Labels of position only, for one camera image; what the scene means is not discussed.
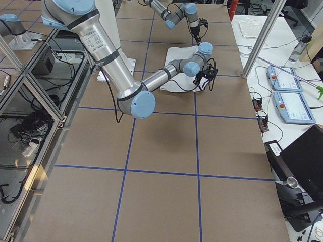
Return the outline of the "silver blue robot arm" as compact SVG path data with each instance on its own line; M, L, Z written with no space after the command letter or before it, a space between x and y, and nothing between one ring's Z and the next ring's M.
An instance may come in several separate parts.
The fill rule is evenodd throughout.
M195 3L182 3L174 13L168 11L160 1L145 3L162 17L170 29L186 18L198 49L189 58L172 60L149 78L137 81L100 23L100 12L95 1L41 2L43 24L78 35L95 65L118 90L115 104L119 110L137 119L145 119L154 112L156 100L152 92L177 74L194 77L194 84L199 85L202 78L213 81L218 72L216 66L210 63L213 46L200 41L199 27L208 23L198 17Z
M160 1L150 0L143 1L143 6L151 7L164 20L168 29L172 30L175 26L186 19L190 35L194 38L197 45L200 44L203 36L200 36L200 27L208 28L208 22L204 18L200 18L197 13L196 3L181 3L174 4L177 9L171 12L168 7L165 7Z

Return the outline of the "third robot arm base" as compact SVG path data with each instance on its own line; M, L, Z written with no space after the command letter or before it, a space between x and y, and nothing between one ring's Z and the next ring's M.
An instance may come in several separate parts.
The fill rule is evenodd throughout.
M32 50L37 42L42 40L42 34L29 33L15 14L1 15L1 36L12 35L9 42L12 50Z

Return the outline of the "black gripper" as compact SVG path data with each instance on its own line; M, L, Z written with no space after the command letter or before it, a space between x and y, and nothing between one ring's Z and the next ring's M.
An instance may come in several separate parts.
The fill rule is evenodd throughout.
M200 84L200 81L202 78L206 78L208 79L208 70L202 70L200 71L197 75L196 75L196 78L194 79L193 83L195 85L199 85Z
M201 37L199 36L200 33L200 26L195 26L195 27L189 27L190 28L190 32L192 34L192 36L195 39L196 43L200 43L201 42Z

